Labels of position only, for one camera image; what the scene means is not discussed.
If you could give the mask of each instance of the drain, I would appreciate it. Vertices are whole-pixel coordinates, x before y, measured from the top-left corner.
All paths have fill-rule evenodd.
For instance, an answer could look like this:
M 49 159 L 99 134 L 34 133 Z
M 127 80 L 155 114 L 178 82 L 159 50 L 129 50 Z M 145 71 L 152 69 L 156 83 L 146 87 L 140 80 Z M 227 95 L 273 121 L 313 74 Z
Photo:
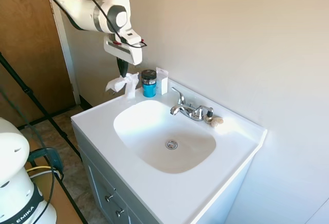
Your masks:
M 173 140 L 170 140 L 169 142 L 166 143 L 166 147 L 170 150 L 174 150 L 178 147 L 178 143 Z

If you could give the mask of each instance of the faucet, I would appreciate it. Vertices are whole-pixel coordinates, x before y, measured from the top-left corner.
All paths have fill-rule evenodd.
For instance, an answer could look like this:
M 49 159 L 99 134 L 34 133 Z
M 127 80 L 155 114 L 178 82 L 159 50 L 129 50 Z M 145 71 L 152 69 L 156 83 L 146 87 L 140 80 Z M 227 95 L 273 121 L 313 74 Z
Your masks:
M 177 102 L 178 105 L 175 105 L 170 109 L 170 114 L 176 115 L 180 111 L 183 115 L 189 117 L 192 120 L 202 121 L 205 118 L 203 109 L 206 109 L 208 111 L 206 115 L 208 117 L 212 117 L 213 109 L 211 107 L 201 105 L 195 108 L 192 106 L 192 104 L 186 104 L 184 95 L 174 87 L 172 87 L 171 89 L 179 93 L 179 99 Z

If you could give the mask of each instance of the cabinet knob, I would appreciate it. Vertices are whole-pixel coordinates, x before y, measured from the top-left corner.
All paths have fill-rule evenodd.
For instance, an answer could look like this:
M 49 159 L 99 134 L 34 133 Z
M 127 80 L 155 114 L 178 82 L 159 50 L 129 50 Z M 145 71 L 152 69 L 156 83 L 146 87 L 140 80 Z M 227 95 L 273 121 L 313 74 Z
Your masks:
M 121 211 L 116 211 L 115 214 L 117 215 L 118 218 L 120 218 L 120 216 L 123 212 L 124 212 L 124 210 L 121 209 Z
M 109 196 L 105 196 L 105 201 L 109 202 L 111 198 L 113 198 L 113 195 L 111 194 Z

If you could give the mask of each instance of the black cable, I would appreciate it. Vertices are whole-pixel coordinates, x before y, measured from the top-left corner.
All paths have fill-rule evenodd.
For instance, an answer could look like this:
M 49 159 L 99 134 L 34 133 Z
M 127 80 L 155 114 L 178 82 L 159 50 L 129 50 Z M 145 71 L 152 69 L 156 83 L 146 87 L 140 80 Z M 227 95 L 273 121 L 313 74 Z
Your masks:
M 5 100 L 9 103 L 9 105 L 14 108 L 19 114 L 20 116 L 24 119 L 24 122 L 31 128 L 32 131 L 34 131 L 34 133 L 36 134 L 36 136 L 38 137 L 38 139 L 41 142 L 41 145 L 43 147 L 43 149 L 46 149 L 46 146 L 43 142 L 42 137 L 40 136 L 40 134 L 38 133 L 38 131 L 29 123 L 29 121 L 27 120 L 27 118 L 23 115 L 23 113 L 21 112 L 21 110 L 15 106 L 15 104 L 9 100 L 8 96 L 6 95 L 5 91 L 2 89 L 2 87 L 0 86 L 0 92 L 2 94 L 2 96 L 5 98 Z M 52 158 L 50 154 L 47 154 L 48 160 L 49 160 L 49 164 L 51 167 L 51 174 L 52 174 L 52 180 L 51 180 L 51 189 L 50 189 L 50 194 L 49 194 L 49 199 L 47 201 L 47 204 L 45 206 L 45 208 L 43 209 L 43 211 L 40 213 L 40 215 L 37 217 L 37 219 L 33 222 L 33 224 L 36 224 L 36 222 L 41 218 L 41 216 L 45 213 L 45 211 L 47 210 L 49 204 L 50 204 L 50 200 L 52 198 L 52 194 L 53 194 L 53 188 L 55 185 L 55 172 L 53 170 L 53 165 L 52 165 Z
M 128 46 L 133 47 L 133 48 L 143 48 L 143 47 L 146 47 L 146 46 L 147 46 L 147 44 L 146 44 L 145 42 L 143 42 L 143 41 L 142 41 L 141 43 L 143 43 L 144 45 L 142 45 L 142 46 L 140 46 L 140 47 L 137 47 L 137 46 L 134 46 L 134 45 L 131 45 L 131 44 L 127 43 L 126 39 L 123 38 L 123 37 L 121 37 L 121 36 L 119 35 L 118 31 L 114 28 L 113 24 L 111 23 L 111 21 L 109 20 L 109 18 L 108 18 L 107 15 L 105 14 L 104 10 L 101 8 L 100 5 L 98 5 L 97 1 L 96 1 L 96 0 L 92 0 L 92 1 L 95 3 L 95 5 L 97 6 L 97 8 L 103 13 L 103 15 L 105 16 L 105 18 L 106 18 L 108 24 L 109 24 L 109 25 L 111 26 L 111 28 L 114 30 L 115 34 L 121 39 L 121 42 L 122 42 L 123 44 L 127 44 Z

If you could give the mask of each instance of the white cloth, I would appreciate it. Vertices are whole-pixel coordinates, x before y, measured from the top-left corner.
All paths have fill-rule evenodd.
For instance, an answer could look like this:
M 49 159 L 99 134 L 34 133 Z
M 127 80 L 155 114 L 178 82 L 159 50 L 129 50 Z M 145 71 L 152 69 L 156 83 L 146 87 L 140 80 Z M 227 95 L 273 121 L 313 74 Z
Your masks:
M 127 97 L 127 99 L 135 98 L 136 85 L 139 82 L 138 74 L 139 73 L 136 74 L 127 73 L 124 78 L 120 76 L 117 79 L 113 79 L 109 81 L 107 83 L 105 91 L 112 89 L 115 92 L 118 92 L 125 86 L 125 84 L 127 84 L 124 92 L 125 96 Z

